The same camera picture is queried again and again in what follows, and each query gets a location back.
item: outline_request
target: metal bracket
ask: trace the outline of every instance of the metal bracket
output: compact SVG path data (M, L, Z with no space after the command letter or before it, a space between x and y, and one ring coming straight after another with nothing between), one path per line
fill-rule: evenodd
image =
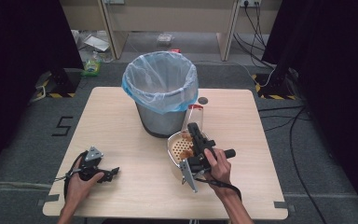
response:
M188 183L188 185L193 189L195 193L199 190L196 186L196 182L194 181L193 174L191 174L190 165L188 164L187 159L179 162L179 168L182 171L183 179Z
M101 158L103 156L103 153L98 150L96 147L91 147L89 149L89 153L87 153L85 161L92 161L96 160L98 158Z

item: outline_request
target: power outlet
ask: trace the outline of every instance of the power outlet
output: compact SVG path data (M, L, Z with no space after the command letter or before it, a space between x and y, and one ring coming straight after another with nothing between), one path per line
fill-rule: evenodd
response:
M257 7L261 5L261 0L240 0L240 7L245 7L245 1L248 1L248 7Z

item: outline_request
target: gray floor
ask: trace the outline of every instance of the gray floor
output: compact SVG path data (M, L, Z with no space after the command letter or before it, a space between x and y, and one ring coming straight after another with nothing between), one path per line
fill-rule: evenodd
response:
M57 221L56 217L43 215L43 201L56 177L92 88L119 86L128 62L140 54L166 49L181 49L197 66L201 88L249 89L254 93L282 192L290 211L286 220L257 220L256 223L322 223L315 205L296 174L295 162L326 223L358 223L358 197L341 167L330 158L311 115L301 114L292 131L292 121L281 128L272 129L288 122L300 109L264 109L305 104L304 96L299 95L295 87L293 91L297 98L294 101L260 99L256 95L250 75L270 70L256 67L237 43L233 42L229 60L223 63L214 34L168 33L174 37L168 47L158 44L159 34L131 33L120 60L105 63L98 77L83 78L76 97L45 98L28 107L11 144L0 156L0 223ZM242 38L253 41L251 35L242 35ZM84 61L91 52L90 48L80 51ZM52 136L53 133L64 132L63 129L56 128L62 116L72 117L62 122L62 125L71 128L66 136ZM83 218L77 217L74 223L83 221ZM101 218L88 218L88 223L97 224L102 221Z

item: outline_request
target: wrist strap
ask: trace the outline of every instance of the wrist strap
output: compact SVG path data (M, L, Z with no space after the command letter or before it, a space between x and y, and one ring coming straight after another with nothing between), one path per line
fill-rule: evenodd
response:
M88 151L86 150L85 152L80 153L80 155L77 156L77 158L75 159L74 163L71 166L71 169L68 171L68 173L65 174L65 180L64 180L64 184L63 184L63 197L64 199L66 199L66 194L68 192L68 186L69 186L69 181L71 180L72 175L74 174L74 167L76 165L76 162L79 158L85 157L87 155Z
M237 193L238 197L240 197L240 200L242 202L241 191L237 187L235 187L234 185L230 185L228 183L216 180L216 179L214 179L214 177L213 177L213 180L204 180L204 179L199 179L199 178L196 178L196 180L199 181L199 182L202 182L202 183L208 183L210 185L215 185L215 186L217 186L219 188L233 189Z

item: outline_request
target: wooden table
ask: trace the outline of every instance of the wooden table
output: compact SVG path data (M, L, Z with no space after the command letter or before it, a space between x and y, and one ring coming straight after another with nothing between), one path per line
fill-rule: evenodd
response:
M203 131L219 148L235 148L231 182L242 193L253 219L284 219L281 186L269 152L254 96L247 90L200 89L204 105ZM133 100L115 87L95 88L77 125L57 177L64 176L78 154L96 146L104 154L101 169L120 167L112 182L97 184L75 215L82 217L142 217L227 219L224 206L208 185L194 193L181 184L179 170L166 149L167 140L149 135ZM58 216L64 205L63 181L55 182L45 203L47 216Z

